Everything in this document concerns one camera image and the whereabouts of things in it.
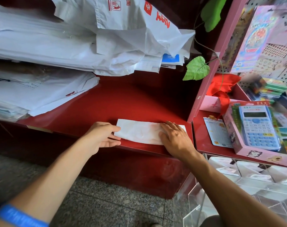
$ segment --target red shelf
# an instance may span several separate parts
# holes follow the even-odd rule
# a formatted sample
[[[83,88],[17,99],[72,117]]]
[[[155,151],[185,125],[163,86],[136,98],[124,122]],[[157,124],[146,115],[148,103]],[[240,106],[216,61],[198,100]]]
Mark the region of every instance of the red shelf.
[[[231,157],[231,158],[235,158],[235,159],[254,161],[254,162],[259,162],[262,164],[277,165],[274,163],[269,163],[269,162],[241,156],[241,155],[236,155],[234,152],[234,149],[232,149],[232,148],[213,145],[211,138],[209,136],[208,130],[206,129],[206,124],[203,120],[203,117],[209,117],[209,115],[213,115],[213,116],[217,117],[219,114],[214,113],[214,112],[210,112],[210,111],[199,110],[197,116],[193,119],[195,142],[196,142],[197,150],[199,152],[203,152],[203,153],[207,153],[207,154],[227,156],[227,157]]]
[[[116,81],[115,77],[102,77],[100,83],[88,92],[50,112],[20,120],[18,123],[80,137],[96,121],[116,124],[118,119],[145,122],[169,120],[185,125],[188,135],[193,139],[185,105],[174,89],[137,85],[126,81],[131,77],[119,78],[122,81]],[[159,145],[122,140],[121,147],[170,156],[164,146]]]

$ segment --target blue wristband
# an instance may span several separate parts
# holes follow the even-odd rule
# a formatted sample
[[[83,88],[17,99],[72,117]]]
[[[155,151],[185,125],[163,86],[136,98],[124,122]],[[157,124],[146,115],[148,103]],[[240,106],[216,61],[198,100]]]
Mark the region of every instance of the blue wristband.
[[[49,224],[35,219],[28,214],[18,210],[14,206],[7,204],[0,208],[0,219],[17,227],[48,227]]]

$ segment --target blue label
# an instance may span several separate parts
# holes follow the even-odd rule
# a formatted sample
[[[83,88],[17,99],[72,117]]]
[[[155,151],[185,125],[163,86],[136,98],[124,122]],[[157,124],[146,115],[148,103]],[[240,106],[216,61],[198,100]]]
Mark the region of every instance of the blue label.
[[[177,54],[175,57],[172,57],[171,55],[169,54],[164,54],[163,55],[163,59],[161,62],[166,62],[166,63],[176,63],[176,62],[179,62],[179,54]]]
[[[17,227],[48,227],[49,224],[35,219],[8,204],[0,208],[0,219]]]

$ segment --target calculator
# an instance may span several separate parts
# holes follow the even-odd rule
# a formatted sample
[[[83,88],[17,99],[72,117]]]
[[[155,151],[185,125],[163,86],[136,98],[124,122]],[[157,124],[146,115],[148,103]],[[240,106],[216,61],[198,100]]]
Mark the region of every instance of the calculator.
[[[264,150],[280,150],[280,142],[267,106],[239,106],[239,114],[246,145]]]

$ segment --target human hand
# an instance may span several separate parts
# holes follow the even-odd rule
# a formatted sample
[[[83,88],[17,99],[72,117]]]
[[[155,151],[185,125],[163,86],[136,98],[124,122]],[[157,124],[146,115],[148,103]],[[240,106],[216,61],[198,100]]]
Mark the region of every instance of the human hand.
[[[95,122],[91,128],[79,139],[81,148],[87,150],[91,155],[98,152],[100,147],[113,147],[121,144],[121,138],[112,134],[120,131],[119,126],[108,122]]]
[[[159,132],[159,137],[164,144],[167,151],[175,158],[186,161],[191,155],[200,155],[187,132],[182,129],[179,125],[167,121],[161,123],[161,127],[167,132]]]

